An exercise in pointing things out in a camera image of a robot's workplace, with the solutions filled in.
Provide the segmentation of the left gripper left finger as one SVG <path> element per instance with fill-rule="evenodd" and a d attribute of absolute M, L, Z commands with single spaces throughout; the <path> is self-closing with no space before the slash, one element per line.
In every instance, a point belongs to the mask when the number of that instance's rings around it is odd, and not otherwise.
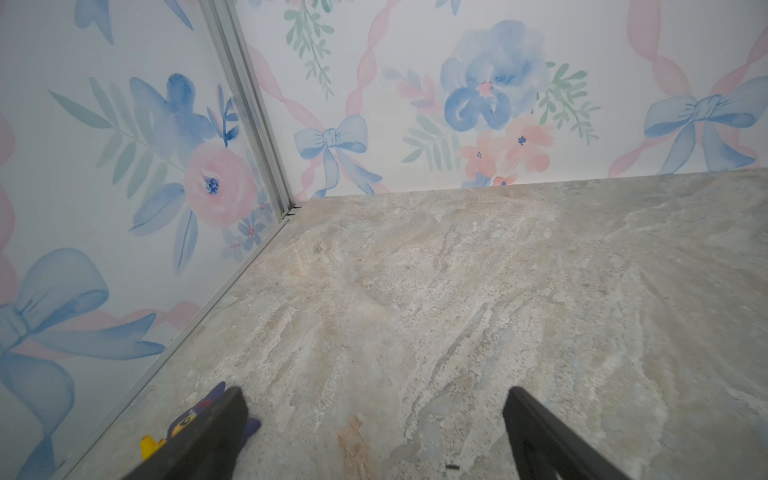
<path fill-rule="evenodd" d="M 241 389 L 227 386 L 224 395 L 158 450 L 127 479 L 230 479 L 240 451 L 219 456 L 224 445 L 236 447 L 249 410 Z"/>

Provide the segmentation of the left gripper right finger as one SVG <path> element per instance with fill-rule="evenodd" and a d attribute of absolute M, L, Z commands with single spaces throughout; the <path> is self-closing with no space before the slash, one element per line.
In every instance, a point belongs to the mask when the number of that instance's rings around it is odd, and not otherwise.
<path fill-rule="evenodd" d="M 521 479 L 628 479 L 520 386 L 509 390 L 503 418 Z"/>

